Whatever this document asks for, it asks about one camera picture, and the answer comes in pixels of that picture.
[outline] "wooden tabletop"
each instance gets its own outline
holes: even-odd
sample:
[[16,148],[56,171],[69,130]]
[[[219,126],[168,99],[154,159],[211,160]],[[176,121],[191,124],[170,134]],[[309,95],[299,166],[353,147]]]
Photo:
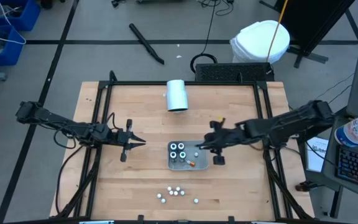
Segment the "wooden tabletop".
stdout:
[[[74,115],[75,121],[90,122],[97,82],[84,82]],[[171,171],[167,167],[167,143],[175,140],[202,140],[211,131],[209,122],[226,118],[225,127],[257,118],[251,86],[186,86],[189,110],[167,111],[163,94],[166,86],[113,86],[109,113],[116,113],[115,124],[125,127],[133,119],[133,132],[147,141],[133,149],[127,162],[120,162],[121,147],[103,146],[92,219],[135,220],[274,220],[270,189],[262,152],[249,146],[224,150],[225,166],[215,166],[210,154],[206,170]],[[268,83],[273,115],[288,111],[283,83]],[[264,117],[263,93],[260,92]],[[295,141],[288,146],[298,149]],[[74,150],[68,149],[65,159]],[[78,188],[85,150],[66,165],[60,186],[60,209]],[[305,180],[298,154],[282,150],[282,161],[289,191],[305,211],[314,216],[309,193],[297,192],[295,185]],[[167,187],[180,186],[185,196],[168,194]],[[285,217],[282,196],[277,188],[280,211]],[[157,194],[167,200],[161,203]],[[88,192],[81,213],[85,213]],[[52,206],[51,215],[55,215]]]

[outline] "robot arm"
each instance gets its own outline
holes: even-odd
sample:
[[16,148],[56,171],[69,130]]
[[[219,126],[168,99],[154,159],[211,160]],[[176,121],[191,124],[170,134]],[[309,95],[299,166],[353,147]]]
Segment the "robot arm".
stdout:
[[328,103],[316,100],[270,119],[241,121],[233,129],[223,128],[224,119],[221,122],[211,121],[209,125],[214,132],[206,134],[204,143],[197,146],[216,154],[214,164],[224,165],[221,154],[225,147],[268,139],[273,148],[281,148],[286,145],[290,136],[333,122],[334,115]]
[[131,131],[131,119],[127,120],[126,131],[118,128],[116,132],[113,132],[107,124],[77,123],[46,110],[37,102],[22,102],[16,117],[17,121],[22,124],[38,124],[48,126],[57,132],[61,131],[66,137],[75,138],[82,146],[95,147],[101,144],[122,146],[121,162],[126,161],[128,150],[145,144],[128,143],[130,139],[145,142]]

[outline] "blue storage box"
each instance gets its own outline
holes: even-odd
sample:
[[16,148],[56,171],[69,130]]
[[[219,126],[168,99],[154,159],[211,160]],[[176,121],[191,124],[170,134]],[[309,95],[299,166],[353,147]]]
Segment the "blue storage box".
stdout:
[[[9,34],[8,40],[15,40],[20,43],[23,42],[23,39],[11,26],[0,26],[0,35],[2,33]],[[22,44],[6,42],[4,50],[0,53],[0,66],[15,65],[19,59],[22,48]]]
[[[12,26],[14,26],[16,30],[32,30],[41,11],[35,0],[0,0],[2,5],[9,4],[10,2],[24,6],[20,17],[7,18],[9,22],[11,22]],[[0,26],[3,25],[9,24],[6,22],[4,17],[0,17]]]

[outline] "keyboard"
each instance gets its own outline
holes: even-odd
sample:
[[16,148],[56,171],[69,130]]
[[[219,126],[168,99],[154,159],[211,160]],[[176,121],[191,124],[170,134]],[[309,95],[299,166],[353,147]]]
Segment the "keyboard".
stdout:
[[336,176],[358,184],[358,152],[339,147]]

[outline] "black metal frame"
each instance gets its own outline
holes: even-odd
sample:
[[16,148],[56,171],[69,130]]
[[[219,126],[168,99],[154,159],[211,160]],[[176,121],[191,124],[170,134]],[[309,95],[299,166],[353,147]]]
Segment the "black metal frame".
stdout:
[[[114,85],[166,85],[166,82],[127,82],[127,81],[117,81],[117,78],[115,77],[115,75],[111,72],[110,73],[110,80],[109,81],[100,81],[99,85],[98,85],[98,92],[96,94],[96,101],[95,101],[95,106],[94,106],[94,111],[93,111],[93,117],[92,117],[92,122],[97,122],[97,117],[98,117],[98,113],[99,113],[99,109],[100,109],[100,104],[101,104],[101,97],[102,97],[102,92],[107,89],[107,94],[106,94],[106,99],[104,101],[104,108],[103,108],[103,115],[102,115],[102,121],[101,122],[106,122],[107,116],[108,116],[108,109],[109,109],[109,104],[110,104],[110,99],[111,99],[111,92],[112,92],[112,87]],[[259,96],[259,88],[262,89],[263,94],[264,94],[264,100],[265,100],[265,106],[267,109],[267,116],[268,118],[271,118],[273,116],[272,114],[272,108],[270,105],[270,99],[269,99],[269,93],[268,93],[268,89],[267,89],[267,84],[266,82],[185,82],[185,85],[240,85],[240,86],[252,86],[254,89],[254,96],[255,96],[255,105],[257,108],[257,114],[258,114],[258,118],[263,118],[263,114],[262,114],[262,105],[260,103],[260,96]],[[269,143],[267,141],[264,141],[264,149],[269,149]],[[91,151],[95,149],[96,150],[96,155],[94,157],[94,162],[93,162],[93,166],[92,169],[89,171],[88,173],[88,168],[90,165],[90,159],[91,159]],[[94,200],[94,195],[95,195],[95,191],[96,191],[96,181],[98,178],[98,169],[99,169],[99,163],[100,163],[100,159],[101,159],[101,151],[102,151],[102,147],[97,147],[97,148],[87,148],[86,152],[85,152],[85,157],[84,157],[84,163],[83,163],[83,168],[81,171],[81,179],[80,179],[80,187],[78,189],[78,191],[74,194],[73,198],[70,200],[71,202],[74,202],[72,206],[69,206],[69,208],[67,210],[64,211],[63,215],[59,215],[57,217],[51,217],[50,219],[46,219],[46,220],[32,220],[32,221],[24,221],[24,222],[15,222],[16,224],[41,224],[41,223],[78,223],[79,221],[82,222],[89,222],[91,221],[91,213],[92,213],[92,208],[93,208],[93,200]],[[278,170],[278,177],[279,179],[277,179],[277,176],[275,176],[274,178],[272,178],[271,176],[268,177],[268,182],[269,182],[269,186],[270,186],[270,193],[271,193],[271,198],[272,198],[272,208],[273,208],[273,212],[274,212],[274,216],[275,216],[275,220],[276,222],[287,222],[287,223],[328,223],[328,222],[320,222],[320,221],[316,221],[316,220],[310,220],[310,219],[293,219],[292,217],[292,209],[291,209],[291,205],[289,203],[289,200],[291,200],[292,202],[294,202],[294,198],[288,197],[288,195],[284,195],[283,194],[283,200],[284,200],[284,205],[285,205],[285,213],[286,213],[286,218],[282,218],[281,214],[280,214],[280,207],[278,204],[278,197],[277,197],[277,191],[276,191],[276,183],[275,181],[280,181],[281,183],[284,184],[284,186],[286,187],[286,183],[285,183],[285,175],[284,175],[284,170],[283,170],[283,164],[282,164],[282,159],[281,159],[281,155],[280,155],[280,151],[275,151],[275,157],[276,157],[276,163],[277,163],[277,170]],[[270,153],[269,150],[265,150],[264,152],[264,159],[265,159],[265,164],[267,169],[271,169],[272,166],[272,161],[271,161],[271,157],[270,157]],[[12,177],[12,179],[15,178],[16,182],[19,179],[19,175]],[[82,204],[82,195],[84,192],[84,189],[87,188],[87,185],[90,184],[90,188],[89,188],[89,197],[88,197],[88,201],[87,201],[87,206],[86,206],[86,213],[85,216],[80,216],[80,212],[81,212],[81,204]],[[68,217],[69,214],[71,213],[71,211],[74,210],[73,212],[73,217]],[[229,219],[229,223],[230,224],[234,224],[234,223],[250,223],[250,222],[236,222],[234,221],[234,217],[228,217]],[[223,224],[223,223],[227,223],[227,221],[219,221],[219,222],[193,222],[193,221],[186,221],[187,223],[191,222],[191,223],[217,223],[217,224]],[[143,224],[143,223],[153,223],[153,224],[157,224],[157,223],[169,223],[169,224],[178,224],[180,223],[180,221],[144,221],[144,216],[143,215],[139,215],[138,220],[114,220],[114,223],[136,223],[136,224]]]

